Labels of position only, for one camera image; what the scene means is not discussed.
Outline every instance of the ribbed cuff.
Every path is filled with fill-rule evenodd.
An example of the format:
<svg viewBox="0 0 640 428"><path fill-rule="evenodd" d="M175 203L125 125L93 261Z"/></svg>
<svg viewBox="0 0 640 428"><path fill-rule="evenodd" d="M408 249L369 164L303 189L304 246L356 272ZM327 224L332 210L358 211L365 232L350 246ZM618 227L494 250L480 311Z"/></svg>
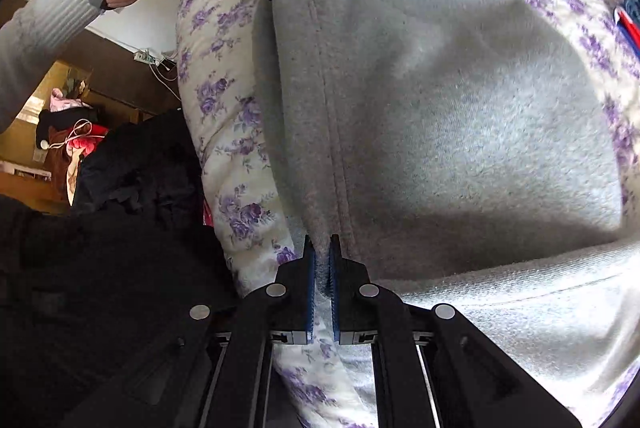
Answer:
<svg viewBox="0 0 640 428"><path fill-rule="evenodd" d="M30 5L38 42L49 52L65 46L100 14L89 0L33 0Z"/></svg>

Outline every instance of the pink cloth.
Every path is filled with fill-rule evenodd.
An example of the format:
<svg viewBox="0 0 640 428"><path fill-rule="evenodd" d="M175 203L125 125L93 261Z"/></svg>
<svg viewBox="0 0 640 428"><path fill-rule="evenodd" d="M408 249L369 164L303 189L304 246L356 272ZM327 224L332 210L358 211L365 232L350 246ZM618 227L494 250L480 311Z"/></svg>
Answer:
<svg viewBox="0 0 640 428"><path fill-rule="evenodd" d="M76 106L89 106L80 100L68 100L62 94L62 90L54 88L51 91L51 98L49 100L49 110L51 112L60 112L60 110L66 110L68 108L75 108Z"/></svg>

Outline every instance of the white wall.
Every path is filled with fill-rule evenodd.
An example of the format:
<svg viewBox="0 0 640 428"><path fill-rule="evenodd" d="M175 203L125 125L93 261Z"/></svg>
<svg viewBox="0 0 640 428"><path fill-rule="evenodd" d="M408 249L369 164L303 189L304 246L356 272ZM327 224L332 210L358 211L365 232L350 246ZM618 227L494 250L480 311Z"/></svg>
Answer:
<svg viewBox="0 0 640 428"><path fill-rule="evenodd" d="M87 29L135 52L153 56L176 49L175 23L179 0L139 0L119 13L107 11Z"/></svg>

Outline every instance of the gray fabric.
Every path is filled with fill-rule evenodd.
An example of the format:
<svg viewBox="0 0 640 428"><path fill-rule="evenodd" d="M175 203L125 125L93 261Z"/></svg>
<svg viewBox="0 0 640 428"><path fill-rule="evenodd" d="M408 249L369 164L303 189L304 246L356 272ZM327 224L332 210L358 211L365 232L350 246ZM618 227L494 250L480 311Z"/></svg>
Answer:
<svg viewBox="0 0 640 428"><path fill-rule="evenodd" d="M266 138L319 251L340 233L372 278L423 280L616 238L600 105L522 0L273 0L273 23Z"/></svg>
<svg viewBox="0 0 640 428"><path fill-rule="evenodd" d="M339 233L372 280L453 303L595 422L640 352L640 244L605 245L620 182L571 46L521 0L273 0L254 57L296 246ZM340 355L373 409L369 353Z"/></svg>

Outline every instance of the white bedding with purple flowers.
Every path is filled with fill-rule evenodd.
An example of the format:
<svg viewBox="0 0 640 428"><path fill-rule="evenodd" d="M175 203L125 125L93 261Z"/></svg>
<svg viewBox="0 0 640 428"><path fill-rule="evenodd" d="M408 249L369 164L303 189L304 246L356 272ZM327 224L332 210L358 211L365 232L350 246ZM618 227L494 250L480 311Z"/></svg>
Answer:
<svg viewBox="0 0 640 428"><path fill-rule="evenodd" d="M526 0L578 51L609 121L618 155L625 220L640 222L638 95L640 64L612 21L621 0ZM252 17L257 0L181 0L178 80L184 112L203 166L203 184L238 289L244 295L274 279L279 264L295 257L273 182L254 99ZM316 342L279 347L284 376L306 426L368 428L377 425L370 403L349 379L331 334L316 320ZM597 426L626 389L628 376L599 382L602 394L572 404L584 427Z"/></svg>

